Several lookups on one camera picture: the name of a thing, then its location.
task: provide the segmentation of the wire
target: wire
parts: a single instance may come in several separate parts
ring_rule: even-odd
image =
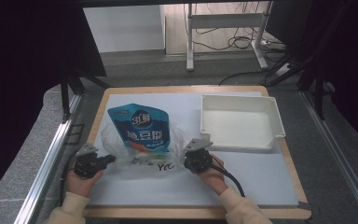
[[[211,14],[213,14],[211,8],[209,7],[209,3],[206,4],[206,7],[209,9],[209,11],[211,12]]]
[[[260,4],[260,2],[257,2],[257,6],[255,7],[255,12],[257,12],[258,4]]]
[[[213,159],[214,161],[216,161],[217,164],[219,164],[219,166],[222,167],[222,169],[226,170],[226,168],[225,168],[222,164],[220,164],[220,162],[219,162],[215,157],[212,157],[212,159]]]
[[[223,80],[221,80],[219,82],[219,86],[221,86],[223,84],[223,82],[225,82],[227,79],[230,79],[232,77],[238,77],[238,76],[241,76],[241,75],[247,75],[247,74],[253,74],[253,73],[265,73],[265,72],[267,72],[267,71],[237,73],[237,74],[234,74],[234,75],[231,75],[231,76],[223,78]]]
[[[274,66],[269,70],[269,72],[264,76],[263,80],[261,80],[258,84],[261,86],[266,86],[267,78],[276,74],[276,72],[283,67],[284,64],[289,62],[289,60],[292,59],[291,54],[284,54],[279,61],[277,61]]]
[[[194,161],[197,161],[197,162],[201,163],[202,165],[206,165],[206,166],[208,166],[210,168],[213,168],[216,171],[218,171],[218,172],[222,173],[223,175],[225,175],[226,177],[230,178],[232,180],[232,182],[234,182],[234,184],[237,186],[237,189],[240,191],[240,195],[242,197],[245,197],[245,194],[243,193],[243,189],[242,189],[240,181],[238,181],[237,178],[235,178],[234,175],[229,173],[228,170],[225,169],[219,162],[218,163],[219,163],[219,165],[221,167],[218,167],[218,166],[213,165],[213,164],[211,164],[209,162],[205,162],[205,161],[201,161],[201,160],[194,160]]]
[[[197,14],[197,3],[196,3],[195,11],[194,11],[194,15],[195,15],[195,14]],[[219,28],[213,28],[213,29],[208,30],[208,31],[205,31],[205,32],[199,32],[199,30],[196,29],[196,33],[199,34],[199,35],[205,35],[205,34],[208,34],[208,33],[212,32],[212,31],[215,31],[215,30],[218,30],[218,29],[219,29]]]
[[[249,12],[251,12],[252,6],[253,6],[253,2],[251,2],[251,5],[249,6]]]
[[[184,12],[184,18],[185,18],[185,29],[186,29],[186,33],[188,35],[188,30],[187,30],[187,25],[186,25],[186,9],[185,9],[185,4],[183,4],[183,12]],[[207,34],[210,33],[211,31],[217,30],[218,28],[214,28],[212,30],[206,31],[204,33],[198,33],[198,34]],[[237,28],[235,34],[233,37],[231,37],[228,41],[227,41],[227,47],[225,48],[221,48],[221,49],[217,49],[217,48],[213,48],[211,46],[208,46],[206,44],[200,43],[200,42],[196,42],[196,41],[192,41],[193,44],[197,44],[197,45],[201,45],[205,48],[208,49],[213,49],[213,50],[225,50],[225,49],[230,49],[230,48],[235,48],[235,49],[247,49],[250,45],[251,45],[251,41],[252,39],[247,37],[247,36],[236,36],[237,32],[238,32],[239,28]],[[238,41],[247,41],[247,45],[244,47],[240,47],[237,45]]]
[[[248,2],[246,2],[246,5],[243,3],[242,13],[246,13],[246,8],[247,7],[248,7]]]
[[[237,11],[237,9],[242,5],[243,2],[240,2],[240,4],[235,8],[234,13]]]

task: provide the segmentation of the blue pouch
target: blue pouch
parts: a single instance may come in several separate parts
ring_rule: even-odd
[[[140,152],[168,152],[168,114],[150,106],[129,104],[107,110],[126,147]]]

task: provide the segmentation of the aluminum frame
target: aluminum frame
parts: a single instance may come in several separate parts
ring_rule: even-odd
[[[303,98],[304,103],[307,109],[310,112],[310,116],[312,117],[313,121],[315,122],[316,127],[318,128],[319,132],[321,133],[325,143],[327,144],[336,164],[341,171],[342,175],[344,176],[348,186],[350,187],[356,201],[358,202],[358,177],[357,174],[351,168],[350,163],[346,159],[344,153],[341,150],[341,147],[338,145],[336,139],[331,134],[327,124],[321,120],[314,110],[314,103],[310,96],[309,92],[300,92],[300,96]]]
[[[51,168],[54,166],[55,161],[60,153],[62,148],[63,141],[65,139],[66,134],[69,131],[69,127],[73,121],[73,113],[76,111],[77,106],[81,100],[81,96],[75,95],[72,98],[70,104],[70,118],[65,122],[60,124],[53,141],[48,149],[48,153],[45,159],[40,166],[39,171],[36,174],[36,178],[34,179],[34,183],[31,186],[30,191],[28,192],[27,197],[22,204],[20,212],[18,213],[15,224],[26,224],[29,223],[32,215],[34,214],[34,210],[36,208],[37,202],[39,201],[40,195],[48,181],[48,177],[51,171]]]

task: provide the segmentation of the plastic bag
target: plastic bag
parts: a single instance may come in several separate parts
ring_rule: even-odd
[[[186,134],[184,127],[170,121],[171,142],[168,152],[142,153],[131,147],[126,147],[113,123],[106,124],[101,132],[103,148],[116,156],[117,168],[145,166],[155,171],[168,171],[182,166],[185,160],[185,146],[193,138]]]

